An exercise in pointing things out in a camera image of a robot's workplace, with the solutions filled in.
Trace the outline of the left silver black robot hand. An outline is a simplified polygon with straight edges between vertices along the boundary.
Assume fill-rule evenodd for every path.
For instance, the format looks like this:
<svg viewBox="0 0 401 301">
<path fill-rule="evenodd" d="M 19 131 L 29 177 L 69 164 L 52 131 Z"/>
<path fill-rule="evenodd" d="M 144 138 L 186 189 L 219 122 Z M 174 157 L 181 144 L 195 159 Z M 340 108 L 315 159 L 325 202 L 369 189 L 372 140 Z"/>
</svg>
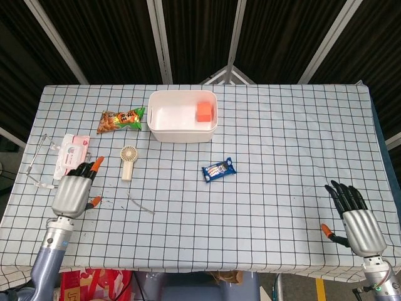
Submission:
<svg viewBox="0 0 401 301">
<path fill-rule="evenodd" d="M 90 201 L 89 194 L 103 160 L 101 156 L 95 162 L 83 162 L 61 178 L 52 204 L 55 215 L 75 219 L 100 203 L 101 196 Z"/>
</svg>

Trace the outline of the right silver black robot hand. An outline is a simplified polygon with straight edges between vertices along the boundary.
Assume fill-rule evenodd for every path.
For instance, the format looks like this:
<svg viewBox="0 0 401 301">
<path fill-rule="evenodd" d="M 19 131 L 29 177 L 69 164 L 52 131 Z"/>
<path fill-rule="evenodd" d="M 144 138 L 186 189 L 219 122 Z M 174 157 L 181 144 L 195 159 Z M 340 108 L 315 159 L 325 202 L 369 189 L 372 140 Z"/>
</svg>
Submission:
<svg viewBox="0 0 401 301">
<path fill-rule="evenodd" d="M 387 244 L 373 211 L 368 209 L 359 190 L 334 180 L 330 185 L 326 184 L 325 189 L 334 202 L 346 233 L 345 237 L 338 236 L 322 224 L 325 236 L 334 243 L 351 248 L 359 257 L 382 255 Z"/>
</svg>

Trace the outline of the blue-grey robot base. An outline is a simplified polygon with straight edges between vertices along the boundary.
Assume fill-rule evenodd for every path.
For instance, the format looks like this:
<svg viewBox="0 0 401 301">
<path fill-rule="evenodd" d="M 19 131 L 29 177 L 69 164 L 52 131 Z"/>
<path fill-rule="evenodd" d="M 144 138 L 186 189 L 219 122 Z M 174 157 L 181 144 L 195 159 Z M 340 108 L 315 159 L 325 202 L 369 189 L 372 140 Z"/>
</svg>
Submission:
<svg viewBox="0 0 401 301">
<path fill-rule="evenodd" d="M 230 283 L 207 272 L 133 272 L 133 301 L 260 301 L 257 273 L 240 276 Z"/>
</svg>

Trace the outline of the beige handheld fan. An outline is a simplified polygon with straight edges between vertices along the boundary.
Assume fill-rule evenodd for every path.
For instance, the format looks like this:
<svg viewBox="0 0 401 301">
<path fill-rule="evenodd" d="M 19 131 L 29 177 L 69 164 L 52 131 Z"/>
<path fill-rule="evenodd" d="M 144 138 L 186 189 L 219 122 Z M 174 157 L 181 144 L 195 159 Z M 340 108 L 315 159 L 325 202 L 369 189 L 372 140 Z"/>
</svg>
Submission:
<svg viewBox="0 0 401 301">
<path fill-rule="evenodd" d="M 138 159 L 137 149 L 132 145 L 127 145 L 121 149 L 120 157 L 123 161 L 122 180 L 130 181 L 132 179 L 134 163 Z"/>
</svg>

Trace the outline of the pink wet wipes pack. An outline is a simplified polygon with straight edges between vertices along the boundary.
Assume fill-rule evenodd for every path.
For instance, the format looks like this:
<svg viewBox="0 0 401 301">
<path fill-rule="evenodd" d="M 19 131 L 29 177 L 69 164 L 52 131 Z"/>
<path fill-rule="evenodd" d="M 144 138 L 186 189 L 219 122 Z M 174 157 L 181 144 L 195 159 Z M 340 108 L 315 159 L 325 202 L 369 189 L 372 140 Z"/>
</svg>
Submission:
<svg viewBox="0 0 401 301">
<path fill-rule="evenodd" d="M 89 142 L 90 137 L 87 135 L 66 134 L 63 137 L 55 165 L 54 180 L 60 180 L 85 161 Z"/>
</svg>

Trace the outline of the clear glasses with metal temples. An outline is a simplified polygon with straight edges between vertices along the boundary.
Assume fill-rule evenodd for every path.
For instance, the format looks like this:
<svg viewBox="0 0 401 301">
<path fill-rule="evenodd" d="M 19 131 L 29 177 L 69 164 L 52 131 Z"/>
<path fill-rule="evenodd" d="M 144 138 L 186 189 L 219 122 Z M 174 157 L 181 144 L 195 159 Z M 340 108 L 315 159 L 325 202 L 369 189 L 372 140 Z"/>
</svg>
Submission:
<svg viewBox="0 0 401 301">
<path fill-rule="evenodd" d="M 34 153 L 33 159 L 27 167 L 26 176 L 28 177 L 28 179 L 32 180 L 33 184 L 38 188 L 54 189 L 55 185 L 53 185 L 51 183 L 43 182 L 41 180 L 41 176 L 38 176 L 37 178 L 35 178 L 32 173 L 33 166 L 35 164 L 35 160 L 37 159 L 42 146 L 46 145 L 47 142 L 49 143 L 48 144 L 49 150 L 56 151 L 57 153 L 59 153 L 59 148 L 60 148 L 61 144 L 57 144 L 56 142 L 54 142 L 54 140 L 48 134 L 42 135 L 42 137 L 39 140 L 38 147 Z M 88 162 L 90 158 L 91 158 L 91 154 L 87 151 L 84 162 Z"/>
</svg>

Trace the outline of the green orange snack bag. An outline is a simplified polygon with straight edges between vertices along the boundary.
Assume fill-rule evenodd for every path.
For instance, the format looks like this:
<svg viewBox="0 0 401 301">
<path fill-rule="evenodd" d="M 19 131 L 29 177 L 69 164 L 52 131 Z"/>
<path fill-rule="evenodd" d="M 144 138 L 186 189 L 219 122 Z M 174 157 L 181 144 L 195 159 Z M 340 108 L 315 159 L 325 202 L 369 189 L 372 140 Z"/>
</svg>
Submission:
<svg viewBox="0 0 401 301">
<path fill-rule="evenodd" d="M 145 107 L 135 108 L 127 112 L 111 112 L 103 111 L 98 128 L 97 134 L 111 132 L 128 127 L 133 130 L 141 130 L 141 119 L 145 113 Z"/>
</svg>

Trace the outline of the red patterned bag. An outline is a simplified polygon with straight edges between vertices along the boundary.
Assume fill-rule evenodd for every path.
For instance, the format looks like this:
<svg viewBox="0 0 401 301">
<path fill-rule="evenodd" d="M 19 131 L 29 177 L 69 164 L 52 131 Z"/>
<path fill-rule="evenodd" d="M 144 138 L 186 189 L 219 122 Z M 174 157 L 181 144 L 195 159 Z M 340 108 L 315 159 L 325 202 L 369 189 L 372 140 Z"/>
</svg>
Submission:
<svg viewBox="0 0 401 301">
<path fill-rule="evenodd" d="M 85 268 L 61 274 L 60 301 L 131 301 L 132 272 Z"/>
</svg>

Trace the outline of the blue white checkered tablecloth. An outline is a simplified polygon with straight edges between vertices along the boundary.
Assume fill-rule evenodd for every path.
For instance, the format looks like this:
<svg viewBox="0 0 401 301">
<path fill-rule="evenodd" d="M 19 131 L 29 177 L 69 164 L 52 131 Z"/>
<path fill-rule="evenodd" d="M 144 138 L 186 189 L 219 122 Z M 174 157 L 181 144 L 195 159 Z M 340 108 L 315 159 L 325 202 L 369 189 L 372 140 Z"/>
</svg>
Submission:
<svg viewBox="0 0 401 301">
<path fill-rule="evenodd" d="M 44 88 L 0 223 L 0 290 L 26 282 L 55 191 L 26 176 L 39 140 L 88 135 L 104 157 L 91 197 L 101 203 L 75 221 L 65 268 L 161 272 L 251 270 L 342 282 L 363 278 L 362 259 L 328 240 L 344 236 L 325 185 L 357 188 L 378 220 L 384 257 L 401 270 L 397 201 L 385 172 L 365 85 L 195 85 L 217 96 L 218 125 L 199 144 L 157 141 L 146 125 L 97 134 L 103 111 L 146 107 L 167 85 L 53 85 Z M 122 180 L 120 151 L 138 159 Z M 236 170 L 206 182 L 202 167 L 232 159 Z M 42 146 L 33 176 L 53 182 L 57 153 Z"/>
</svg>

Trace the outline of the white plastic storage bin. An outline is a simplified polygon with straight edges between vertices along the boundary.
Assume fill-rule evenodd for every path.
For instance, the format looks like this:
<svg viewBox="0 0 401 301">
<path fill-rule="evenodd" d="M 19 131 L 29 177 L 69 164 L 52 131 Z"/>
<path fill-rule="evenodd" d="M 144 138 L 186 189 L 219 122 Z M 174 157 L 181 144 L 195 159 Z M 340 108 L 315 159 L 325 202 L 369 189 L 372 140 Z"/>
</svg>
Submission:
<svg viewBox="0 0 401 301">
<path fill-rule="evenodd" d="M 210 102 L 211 122 L 198 122 L 198 102 Z M 212 139 L 218 125 L 217 96 L 207 90 L 160 90 L 148 100 L 147 125 L 160 142 L 199 143 Z"/>
</svg>

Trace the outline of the brown paper bag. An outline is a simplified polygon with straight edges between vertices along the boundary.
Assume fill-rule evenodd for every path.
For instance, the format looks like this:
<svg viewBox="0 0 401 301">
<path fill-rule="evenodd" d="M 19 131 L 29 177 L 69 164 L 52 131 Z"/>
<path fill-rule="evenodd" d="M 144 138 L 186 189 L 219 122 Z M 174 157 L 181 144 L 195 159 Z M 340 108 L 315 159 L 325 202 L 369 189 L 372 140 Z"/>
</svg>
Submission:
<svg viewBox="0 0 401 301">
<path fill-rule="evenodd" d="M 236 285 L 241 285 L 243 283 L 243 271 L 213 271 L 207 273 L 216 281 L 216 283 L 227 282 Z"/>
</svg>

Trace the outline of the blue cookie pack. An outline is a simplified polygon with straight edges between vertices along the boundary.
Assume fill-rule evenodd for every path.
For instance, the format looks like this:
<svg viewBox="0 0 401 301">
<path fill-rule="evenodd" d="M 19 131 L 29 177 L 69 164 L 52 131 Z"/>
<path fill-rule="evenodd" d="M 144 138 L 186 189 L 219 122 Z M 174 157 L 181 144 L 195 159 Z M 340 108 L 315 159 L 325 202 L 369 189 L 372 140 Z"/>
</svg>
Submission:
<svg viewBox="0 0 401 301">
<path fill-rule="evenodd" d="M 221 177 L 235 174 L 236 170 L 232 164 L 232 159 L 228 157 L 226 160 L 215 163 L 211 166 L 202 167 L 202 172 L 206 182 L 211 182 Z"/>
</svg>

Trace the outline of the orange foam block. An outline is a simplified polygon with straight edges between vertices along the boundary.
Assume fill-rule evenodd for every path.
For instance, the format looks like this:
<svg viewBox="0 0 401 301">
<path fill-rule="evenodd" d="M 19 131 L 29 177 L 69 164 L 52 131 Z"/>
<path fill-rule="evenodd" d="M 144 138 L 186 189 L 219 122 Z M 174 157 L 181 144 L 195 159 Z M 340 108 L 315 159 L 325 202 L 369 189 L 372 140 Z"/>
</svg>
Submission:
<svg viewBox="0 0 401 301">
<path fill-rule="evenodd" d="M 198 122 L 211 122 L 214 116 L 213 105 L 210 102 L 198 102 L 196 120 Z"/>
</svg>

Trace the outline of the white metal frame post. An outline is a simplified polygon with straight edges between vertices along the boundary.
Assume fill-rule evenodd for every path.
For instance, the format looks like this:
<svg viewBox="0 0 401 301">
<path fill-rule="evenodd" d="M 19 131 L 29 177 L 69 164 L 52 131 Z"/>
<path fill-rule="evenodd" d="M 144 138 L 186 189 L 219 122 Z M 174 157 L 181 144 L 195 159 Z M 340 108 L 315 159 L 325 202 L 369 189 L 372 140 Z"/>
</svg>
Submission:
<svg viewBox="0 0 401 301">
<path fill-rule="evenodd" d="M 147 0 L 147 7 L 162 83 L 164 85 L 173 84 L 162 0 Z"/>
<path fill-rule="evenodd" d="M 89 81 L 40 2 L 38 0 L 24 0 L 24 2 L 79 83 L 82 85 L 88 85 Z"/>
<path fill-rule="evenodd" d="M 246 10 L 247 0 L 237 0 L 236 14 L 234 18 L 231 44 L 229 49 L 229 56 L 227 61 L 227 69 L 226 73 L 229 74 L 232 72 L 234 62 L 236 59 L 237 47 L 239 44 L 239 39 L 241 35 L 242 22 L 244 19 L 244 13 Z"/>
<path fill-rule="evenodd" d="M 312 59 L 298 80 L 298 84 L 307 84 L 310 82 L 313 75 L 319 69 L 320 65 L 329 54 L 332 47 L 337 42 L 347 24 L 351 21 L 353 15 L 356 13 L 362 2 L 363 0 L 346 0 L 333 24 L 325 34 L 325 37 L 314 53 Z"/>
</svg>

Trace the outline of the white triangular frame brace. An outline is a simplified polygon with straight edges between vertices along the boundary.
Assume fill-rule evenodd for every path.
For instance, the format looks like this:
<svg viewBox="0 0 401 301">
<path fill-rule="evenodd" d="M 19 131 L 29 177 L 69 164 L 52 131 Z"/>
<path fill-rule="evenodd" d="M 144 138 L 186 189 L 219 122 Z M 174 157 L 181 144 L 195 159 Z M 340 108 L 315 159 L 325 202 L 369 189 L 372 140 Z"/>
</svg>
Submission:
<svg viewBox="0 0 401 301">
<path fill-rule="evenodd" d="M 201 82 L 203 85 L 254 85 L 251 80 L 239 68 L 233 66 L 231 70 L 227 66 L 218 70 Z"/>
</svg>

